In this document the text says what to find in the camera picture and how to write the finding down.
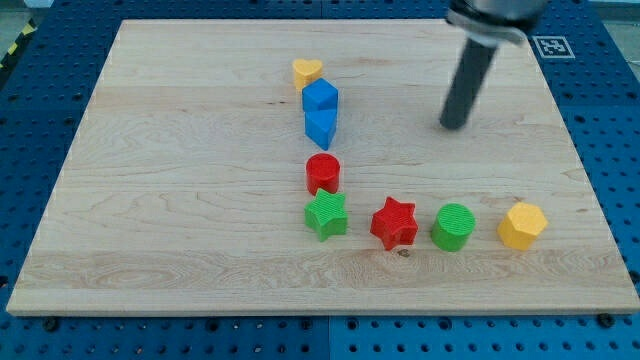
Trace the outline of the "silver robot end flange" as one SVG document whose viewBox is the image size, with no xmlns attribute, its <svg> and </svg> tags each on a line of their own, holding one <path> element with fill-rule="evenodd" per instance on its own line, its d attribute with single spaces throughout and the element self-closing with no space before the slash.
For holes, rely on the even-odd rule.
<svg viewBox="0 0 640 360">
<path fill-rule="evenodd" d="M 446 20 L 485 46 L 520 44 L 547 5 L 547 0 L 451 0 Z"/>
</svg>

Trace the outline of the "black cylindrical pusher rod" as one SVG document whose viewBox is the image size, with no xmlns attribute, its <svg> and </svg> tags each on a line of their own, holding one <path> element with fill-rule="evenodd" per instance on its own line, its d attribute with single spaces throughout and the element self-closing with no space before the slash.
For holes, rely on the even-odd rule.
<svg viewBox="0 0 640 360">
<path fill-rule="evenodd" d="M 439 117 L 442 127 L 459 130 L 466 125 L 496 51 L 497 46 L 466 39 Z"/>
</svg>

